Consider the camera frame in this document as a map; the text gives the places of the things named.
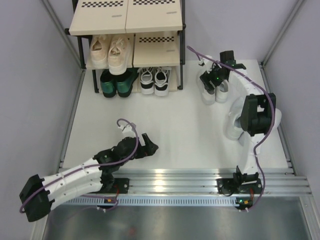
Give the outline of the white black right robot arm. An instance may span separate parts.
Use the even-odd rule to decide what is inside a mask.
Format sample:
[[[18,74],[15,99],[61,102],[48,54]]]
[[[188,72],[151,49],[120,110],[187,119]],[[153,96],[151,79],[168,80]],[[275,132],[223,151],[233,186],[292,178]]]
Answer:
[[[239,94],[229,109],[225,135],[242,144],[242,153],[232,177],[217,180],[218,192],[226,197],[233,194],[262,195],[265,174],[258,155],[262,143],[281,121],[276,96],[250,79],[247,68],[236,62],[232,50],[221,52],[219,61],[209,55],[200,56],[198,64],[205,68],[198,83],[206,104],[225,103],[230,87]]]

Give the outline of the beige lace sneaker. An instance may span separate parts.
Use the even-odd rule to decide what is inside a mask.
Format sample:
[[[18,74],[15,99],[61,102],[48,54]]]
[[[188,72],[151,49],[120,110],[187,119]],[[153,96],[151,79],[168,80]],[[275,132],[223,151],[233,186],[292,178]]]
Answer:
[[[108,64],[110,41],[106,34],[93,35],[90,44],[90,57],[95,69],[104,69]]]
[[[114,35],[108,52],[108,69],[112,75],[122,75],[127,70],[131,44],[125,34]]]

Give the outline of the black white sneaker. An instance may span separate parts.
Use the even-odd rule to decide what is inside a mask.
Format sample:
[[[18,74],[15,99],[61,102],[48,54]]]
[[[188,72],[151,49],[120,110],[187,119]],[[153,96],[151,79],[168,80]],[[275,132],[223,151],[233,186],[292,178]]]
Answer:
[[[154,74],[153,67],[141,67],[138,69],[140,74],[140,87],[144,95],[154,93]]]
[[[172,68],[160,66],[155,68],[154,93],[158,97],[165,97],[169,94],[169,81]]]

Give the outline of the white grey sneaker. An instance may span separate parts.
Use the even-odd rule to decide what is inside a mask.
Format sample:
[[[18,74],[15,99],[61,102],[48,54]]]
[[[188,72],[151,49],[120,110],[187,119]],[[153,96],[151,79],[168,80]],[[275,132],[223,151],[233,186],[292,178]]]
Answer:
[[[208,94],[205,89],[204,85],[202,84],[200,80],[200,75],[203,74],[205,71],[200,71],[198,73],[198,78],[197,78],[197,85],[199,87],[200,95],[202,98],[202,101],[205,105],[213,105],[216,102],[216,90],[214,94]]]
[[[217,103],[225,103],[229,95],[229,82],[224,80],[215,90],[215,101]]]

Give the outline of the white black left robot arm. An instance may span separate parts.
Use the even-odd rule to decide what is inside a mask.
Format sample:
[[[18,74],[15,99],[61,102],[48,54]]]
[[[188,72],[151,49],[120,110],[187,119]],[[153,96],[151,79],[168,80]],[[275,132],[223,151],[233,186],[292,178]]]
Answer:
[[[91,193],[114,193],[114,172],[128,161],[153,156],[159,149],[146,133],[142,139],[144,144],[136,137],[125,137],[76,167],[49,176],[31,176],[19,194],[19,212],[25,214],[29,222],[35,222],[74,198]]]

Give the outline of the green loafer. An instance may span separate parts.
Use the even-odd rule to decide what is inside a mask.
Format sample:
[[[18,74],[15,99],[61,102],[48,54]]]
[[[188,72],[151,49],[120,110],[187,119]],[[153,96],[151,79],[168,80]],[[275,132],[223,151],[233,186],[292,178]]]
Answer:
[[[118,75],[116,79],[117,93],[121,98],[127,98],[133,89],[133,84],[138,78],[138,68],[127,68],[125,73]]]
[[[100,76],[100,86],[105,98],[113,98],[117,93],[116,76],[104,69]]]

